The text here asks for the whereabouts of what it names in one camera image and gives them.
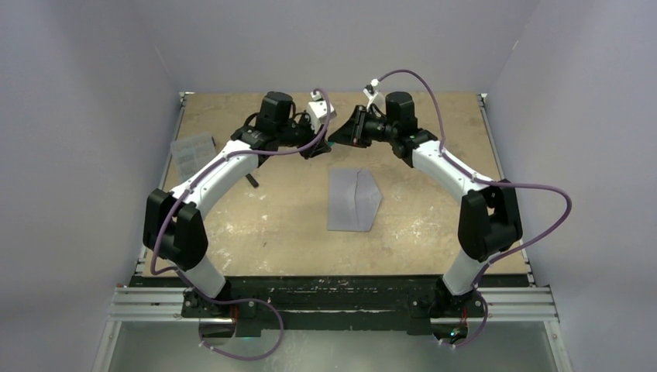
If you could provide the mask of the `grey envelope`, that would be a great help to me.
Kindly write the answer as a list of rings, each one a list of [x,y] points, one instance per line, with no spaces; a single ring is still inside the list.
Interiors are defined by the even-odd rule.
[[[369,232],[383,195],[372,173],[363,168],[329,171],[327,230]]]

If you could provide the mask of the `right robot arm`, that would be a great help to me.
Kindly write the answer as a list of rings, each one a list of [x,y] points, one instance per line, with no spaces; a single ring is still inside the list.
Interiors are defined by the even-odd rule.
[[[383,112],[374,103],[357,105],[328,139],[358,148],[388,143],[397,158],[437,181],[458,203],[461,250],[435,294],[436,308],[444,315],[462,309],[465,295],[474,290],[483,269],[523,236],[517,194],[509,182],[495,185],[494,180],[479,177],[436,135],[420,128],[414,100],[405,91],[387,94]]]

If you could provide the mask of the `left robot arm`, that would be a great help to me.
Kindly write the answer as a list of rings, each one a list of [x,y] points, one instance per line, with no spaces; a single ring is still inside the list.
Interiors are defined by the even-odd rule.
[[[316,88],[304,111],[295,107],[290,95],[267,92],[259,111],[247,117],[214,158],[178,186],[156,188],[147,197],[143,245],[153,253],[151,273],[162,274],[158,259],[170,262],[170,270],[202,295],[201,307],[210,316],[226,314],[231,296],[228,280],[208,256],[205,217],[269,158],[298,153],[308,159],[329,151],[325,135],[335,109],[327,93]]]

